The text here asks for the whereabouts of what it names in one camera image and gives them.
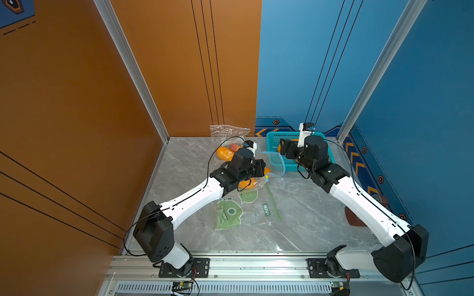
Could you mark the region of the red pink mango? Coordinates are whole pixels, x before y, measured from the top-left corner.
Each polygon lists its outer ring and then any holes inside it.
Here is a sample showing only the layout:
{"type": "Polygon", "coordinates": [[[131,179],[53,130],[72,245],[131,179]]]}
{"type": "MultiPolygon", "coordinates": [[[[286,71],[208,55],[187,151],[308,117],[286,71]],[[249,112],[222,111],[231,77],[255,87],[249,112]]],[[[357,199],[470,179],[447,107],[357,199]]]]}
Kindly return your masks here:
{"type": "Polygon", "coordinates": [[[230,149],[231,151],[233,151],[233,152],[236,152],[236,151],[238,151],[238,149],[239,149],[240,147],[241,147],[241,146],[240,146],[239,144],[237,144],[237,143],[231,143],[229,149],[230,149]]]}

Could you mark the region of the blue zipper clear bag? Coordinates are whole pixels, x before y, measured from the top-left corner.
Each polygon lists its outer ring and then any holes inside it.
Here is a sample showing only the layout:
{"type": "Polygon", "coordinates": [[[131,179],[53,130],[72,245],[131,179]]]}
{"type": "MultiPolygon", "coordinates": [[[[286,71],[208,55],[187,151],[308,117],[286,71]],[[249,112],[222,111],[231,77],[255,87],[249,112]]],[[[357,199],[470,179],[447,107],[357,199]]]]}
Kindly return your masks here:
{"type": "Polygon", "coordinates": [[[256,160],[264,161],[264,176],[253,176],[248,180],[240,182],[237,189],[238,192],[263,188],[265,185],[269,185],[271,181],[283,177],[286,173],[286,165],[283,157],[277,152],[260,152],[258,153],[256,160]]]}

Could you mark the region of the clear zip-top bag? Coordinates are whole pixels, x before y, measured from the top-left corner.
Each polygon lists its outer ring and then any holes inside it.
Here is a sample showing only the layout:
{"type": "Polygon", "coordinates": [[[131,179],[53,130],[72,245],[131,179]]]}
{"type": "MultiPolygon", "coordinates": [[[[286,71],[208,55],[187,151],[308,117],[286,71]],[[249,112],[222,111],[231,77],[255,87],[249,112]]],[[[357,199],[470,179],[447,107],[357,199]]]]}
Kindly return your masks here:
{"type": "Polygon", "coordinates": [[[235,127],[232,125],[211,125],[211,137],[216,138],[222,145],[220,147],[229,148],[231,143],[237,143],[241,147],[245,137],[249,135],[249,128],[235,127]]]}

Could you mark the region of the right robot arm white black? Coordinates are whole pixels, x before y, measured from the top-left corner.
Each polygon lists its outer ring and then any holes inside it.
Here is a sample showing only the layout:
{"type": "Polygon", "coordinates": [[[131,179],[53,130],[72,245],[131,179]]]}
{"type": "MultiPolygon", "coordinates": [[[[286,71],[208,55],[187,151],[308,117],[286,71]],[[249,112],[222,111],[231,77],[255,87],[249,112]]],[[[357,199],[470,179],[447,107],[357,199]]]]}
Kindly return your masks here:
{"type": "Polygon", "coordinates": [[[280,154],[295,160],[307,172],[307,179],[344,203],[380,242],[378,247],[334,248],[325,261],[332,277],[345,277],[350,270],[374,270],[401,283],[425,262],[428,231],[397,217],[364,191],[350,172],[331,162],[326,139],[316,135],[303,141],[280,139],[280,154]]]}

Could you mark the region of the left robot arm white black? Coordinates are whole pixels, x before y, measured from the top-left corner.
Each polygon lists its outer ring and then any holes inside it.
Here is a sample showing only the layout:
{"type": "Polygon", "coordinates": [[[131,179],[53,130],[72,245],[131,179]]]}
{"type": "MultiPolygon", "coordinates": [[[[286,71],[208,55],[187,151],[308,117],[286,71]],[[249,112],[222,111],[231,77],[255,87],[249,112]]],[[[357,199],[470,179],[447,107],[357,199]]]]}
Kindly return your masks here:
{"type": "Polygon", "coordinates": [[[181,276],[194,268],[194,258],[175,242],[174,231],[207,204],[236,190],[243,181],[263,177],[265,162],[255,157],[256,144],[244,142],[232,160],[221,165],[196,187],[168,202],[147,203],[133,229],[133,237],[152,263],[167,263],[181,276]]]}

